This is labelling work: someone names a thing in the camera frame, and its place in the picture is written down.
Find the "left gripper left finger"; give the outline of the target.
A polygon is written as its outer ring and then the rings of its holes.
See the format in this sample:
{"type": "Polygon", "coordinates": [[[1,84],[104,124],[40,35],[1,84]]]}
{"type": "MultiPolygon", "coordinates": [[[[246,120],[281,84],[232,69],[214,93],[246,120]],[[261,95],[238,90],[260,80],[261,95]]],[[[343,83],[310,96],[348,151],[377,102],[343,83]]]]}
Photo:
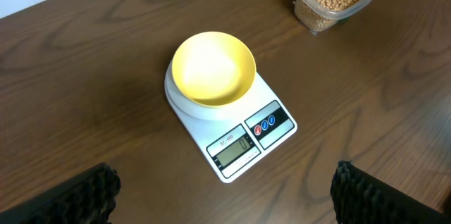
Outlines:
{"type": "Polygon", "coordinates": [[[117,171],[99,163],[1,212],[3,224],[109,224],[121,190],[117,171]]]}

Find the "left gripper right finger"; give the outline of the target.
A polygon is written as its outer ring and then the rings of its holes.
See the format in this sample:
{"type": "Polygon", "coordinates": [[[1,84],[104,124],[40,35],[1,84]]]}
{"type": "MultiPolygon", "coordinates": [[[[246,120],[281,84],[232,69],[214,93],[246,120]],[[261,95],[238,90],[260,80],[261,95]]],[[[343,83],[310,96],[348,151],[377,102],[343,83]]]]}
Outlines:
{"type": "Polygon", "coordinates": [[[450,217],[339,161],[330,186],[335,219],[342,224],[450,224],[450,217]]]}

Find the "white digital kitchen scale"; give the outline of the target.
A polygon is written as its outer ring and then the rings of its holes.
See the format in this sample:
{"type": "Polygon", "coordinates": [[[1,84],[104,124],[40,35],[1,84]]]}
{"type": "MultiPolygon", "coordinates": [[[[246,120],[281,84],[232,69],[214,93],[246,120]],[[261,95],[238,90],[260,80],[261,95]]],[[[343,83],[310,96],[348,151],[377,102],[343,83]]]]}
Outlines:
{"type": "Polygon", "coordinates": [[[175,85],[171,66],[164,86],[172,109],[224,183],[238,178],[297,131],[295,119],[259,74],[246,95],[219,108],[186,98],[175,85]]]}

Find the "pale yellow bowl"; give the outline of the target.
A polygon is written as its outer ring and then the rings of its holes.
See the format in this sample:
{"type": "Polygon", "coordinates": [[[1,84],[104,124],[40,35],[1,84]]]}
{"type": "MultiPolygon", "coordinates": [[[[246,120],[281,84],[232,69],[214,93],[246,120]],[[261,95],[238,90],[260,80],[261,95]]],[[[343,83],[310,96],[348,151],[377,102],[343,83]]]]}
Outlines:
{"type": "Polygon", "coordinates": [[[174,53],[171,70],[178,90],[208,107],[235,103],[257,78],[250,49],[224,32],[201,32],[186,39],[174,53]]]}

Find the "soybeans in container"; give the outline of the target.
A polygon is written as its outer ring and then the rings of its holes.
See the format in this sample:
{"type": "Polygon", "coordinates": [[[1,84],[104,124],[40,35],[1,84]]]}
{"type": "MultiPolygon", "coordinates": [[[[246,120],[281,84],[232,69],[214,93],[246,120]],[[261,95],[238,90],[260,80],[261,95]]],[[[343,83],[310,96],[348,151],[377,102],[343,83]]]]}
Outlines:
{"type": "Polygon", "coordinates": [[[360,10],[366,0],[295,0],[294,13],[313,32],[322,32],[360,10]]]}

